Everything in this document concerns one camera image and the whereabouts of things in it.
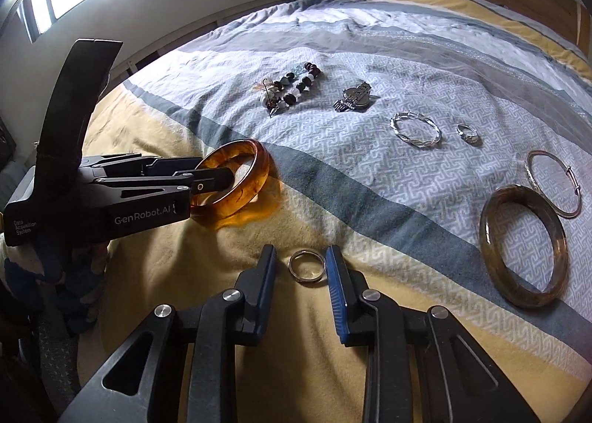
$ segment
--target silver bracelet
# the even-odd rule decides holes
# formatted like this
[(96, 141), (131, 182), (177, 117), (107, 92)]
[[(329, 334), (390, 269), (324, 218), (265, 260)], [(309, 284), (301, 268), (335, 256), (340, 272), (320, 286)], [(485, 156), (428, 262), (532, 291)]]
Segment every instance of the silver bracelet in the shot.
[[(411, 139), (409, 136), (406, 136), (405, 134), (401, 133), (401, 131), (399, 130), (399, 128), (397, 126), (397, 121), (401, 121), (402, 119), (418, 119), (420, 121), (423, 121), (424, 123), (427, 123), (436, 131), (436, 136), (429, 141), (420, 141), (419, 139)], [(427, 116), (424, 116), (421, 113), (414, 113), (411, 111), (397, 113), (391, 118), (391, 127), (392, 127), (393, 131), (395, 132), (395, 134), (399, 137), (399, 139), (405, 141), (406, 143), (417, 146), (418, 148), (431, 148), (432, 146), (435, 146), (436, 144), (438, 144), (440, 142), (440, 140), (442, 139), (442, 131), (440, 131), (440, 128), (438, 128), (437, 124), (434, 123), (434, 121), (432, 121), (430, 118), (428, 118)]]
[[(535, 176), (532, 174), (532, 160), (535, 156), (548, 156), (552, 160), (557, 161), (557, 163), (559, 163), (559, 165), (561, 166), (561, 169), (563, 169), (564, 173), (567, 174), (567, 176), (569, 177), (571, 184), (574, 185), (573, 191), (574, 191), (574, 194), (578, 197), (578, 207), (575, 209), (575, 211), (572, 211), (571, 213), (568, 213), (567, 211), (563, 211), (562, 209), (559, 209), (548, 197), (545, 196), (541, 187), (538, 185), (537, 181), (535, 180)], [(561, 161), (557, 156), (555, 156), (554, 154), (551, 154), (550, 152), (538, 150), (538, 151), (531, 151), (528, 153), (528, 156), (526, 157), (525, 167), (526, 167), (526, 175), (528, 176), (528, 181), (531, 184), (532, 189), (534, 189), (537, 193), (539, 193), (544, 198), (544, 200), (550, 204), (550, 206), (553, 208), (553, 210), (559, 216), (565, 217), (566, 219), (571, 219), (572, 217), (576, 217), (582, 211), (581, 188), (578, 184), (577, 179), (575, 178), (574, 172), (571, 170), (571, 166), (566, 166), (565, 164), (563, 164), (563, 161)]]

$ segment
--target watch face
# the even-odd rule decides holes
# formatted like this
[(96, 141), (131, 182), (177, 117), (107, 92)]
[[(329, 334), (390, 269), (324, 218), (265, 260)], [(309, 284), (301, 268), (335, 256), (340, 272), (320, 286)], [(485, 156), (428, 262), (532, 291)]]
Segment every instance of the watch face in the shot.
[(343, 97), (353, 103), (355, 108), (363, 109), (370, 103), (368, 92), (358, 87), (351, 87), (343, 92)]

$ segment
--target black bead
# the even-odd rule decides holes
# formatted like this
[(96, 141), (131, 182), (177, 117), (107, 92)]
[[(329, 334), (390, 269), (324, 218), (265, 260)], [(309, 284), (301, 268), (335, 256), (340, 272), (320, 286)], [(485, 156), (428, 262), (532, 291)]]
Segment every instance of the black bead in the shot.
[(283, 102), (285, 102), (288, 106), (294, 106), (296, 104), (296, 96), (294, 96), (294, 94), (288, 93), (283, 96)]

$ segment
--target blue gripper pad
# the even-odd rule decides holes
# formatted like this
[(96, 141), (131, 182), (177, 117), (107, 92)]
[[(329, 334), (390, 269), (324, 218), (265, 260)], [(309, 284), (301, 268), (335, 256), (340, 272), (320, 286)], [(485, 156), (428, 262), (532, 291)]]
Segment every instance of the blue gripper pad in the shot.
[(255, 329), (257, 340), (260, 341), (265, 331), (267, 331), (267, 322), (271, 310), (271, 300), (273, 298), (273, 284), (275, 282), (275, 273), (277, 271), (277, 257), (275, 248), (271, 244), (263, 247), (257, 269), (264, 271), (261, 285), (261, 292), (257, 301), (259, 308), (259, 324)]
[(343, 262), (339, 247), (330, 246), (327, 249), (325, 261), (327, 263), (327, 282), (329, 284), (329, 296), (331, 297), (331, 306), (333, 308), (335, 330), (341, 344), (347, 344), (350, 330), (347, 321), (347, 303), (342, 281), (343, 271), (339, 271), (339, 266), (341, 265), (342, 269), (345, 269), (346, 274), (347, 268)]

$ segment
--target bracelet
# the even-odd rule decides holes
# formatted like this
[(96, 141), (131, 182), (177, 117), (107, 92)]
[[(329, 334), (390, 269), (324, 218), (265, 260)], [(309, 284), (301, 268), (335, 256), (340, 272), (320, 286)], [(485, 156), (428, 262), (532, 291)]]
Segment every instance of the bracelet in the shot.
[(283, 96), (283, 102), (285, 102), (288, 106), (293, 106), (298, 102), (298, 98), (304, 93), (304, 90), (307, 87), (310, 87), (313, 84), (315, 78), (318, 78), (321, 75), (321, 70), (311, 62), (304, 63), (304, 69), (308, 71), (305, 74), (298, 84), (295, 87), (288, 90), (288, 92)]
[[(559, 163), (559, 165), (561, 166), (561, 169), (563, 169), (563, 172), (565, 174), (567, 174), (567, 176), (569, 176), (571, 183), (574, 185), (573, 191), (574, 191), (575, 195), (578, 197), (578, 207), (575, 209), (575, 211), (572, 211), (571, 213), (568, 213), (567, 211), (563, 211), (562, 209), (559, 209), (553, 203), (553, 201), (551, 201), (548, 197), (545, 196), (541, 187), (538, 185), (537, 180), (535, 180), (535, 176), (532, 174), (532, 160), (534, 159), (535, 156), (548, 156), (552, 160), (557, 161), (557, 163)], [(563, 161), (561, 161), (557, 156), (555, 156), (554, 154), (551, 154), (550, 152), (531, 151), (528, 153), (528, 156), (526, 157), (525, 167), (526, 167), (526, 175), (528, 176), (528, 181), (530, 182), (532, 189), (534, 189), (537, 193), (539, 193), (544, 198), (544, 200), (550, 204), (550, 206), (553, 208), (553, 210), (555, 210), (555, 212), (557, 214), (559, 214), (559, 216), (564, 217), (566, 219), (570, 219), (572, 217), (576, 217), (582, 211), (581, 188), (578, 184), (577, 179), (575, 178), (574, 172), (571, 170), (571, 166), (566, 166), (565, 164), (563, 164)]]
[[(530, 209), (545, 225), (553, 244), (553, 274), (545, 290), (535, 293), (512, 276), (499, 252), (493, 232), (494, 217), (503, 203), (517, 203)], [(519, 308), (540, 308), (551, 303), (563, 289), (568, 272), (565, 231), (553, 208), (544, 198), (526, 186), (512, 185), (496, 190), (485, 203), (479, 224), (479, 244), (485, 267), (494, 286), (510, 303)]]
[[(401, 133), (401, 131), (399, 130), (399, 128), (397, 126), (397, 121), (400, 121), (402, 119), (418, 119), (420, 121), (423, 121), (424, 123), (427, 123), (436, 131), (436, 136), (429, 141), (420, 141), (419, 139), (411, 139), (409, 136), (405, 136), (403, 133)], [(406, 143), (417, 146), (418, 148), (430, 148), (430, 147), (438, 144), (440, 142), (440, 140), (442, 139), (442, 131), (440, 131), (440, 128), (438, 128), (437, 124), (434, 123), (434, 121), (432, 121), (430, 118), (428, 118), (427, 116), (424, 116), (421, 113), (413, 113), (411, 111), (397, 113), (391, 118), (391, 127), (392, 127), (393, 131), (395, 132), (395, 134), (401, 140), (405, 141)]]
[(254, 139), (239, 139), (210, 152), (195, 169), (212, 169), (222, 166), (241, 154), (252, 154), (253, 164), (244, 178), (229, 193), (212, 203), (200, 204), (202, 194), (191, 200), (192, 217), (223, 219), (236, 213), (249, 203), (265, 184), (269, 175), (270, 156), (263, 145)]
[(266, 77), (261, 82), (253, 86), (253, 89), (260, 91), (260, 100), (268, 111), (269, 117), (276, 114), (280, 109), (279, 102), (283, 100), (286, 106), (293, 106), (298, 102), (298, 98), (304, 93), (307, 87), (313, 84), (315, 78), (321, 75), (321, 70), (311, 62), (305, 62), (301, 66), (306, 73), (295, 85), (295, 87), (286, 91), (283, 97), (279, 96), (279, 93), (286, 89), (286, 86), (292, 84), (296, 78), (293, 71), (287, 73), (285, 76), (280, 78), (279, 81), (273, 81)]

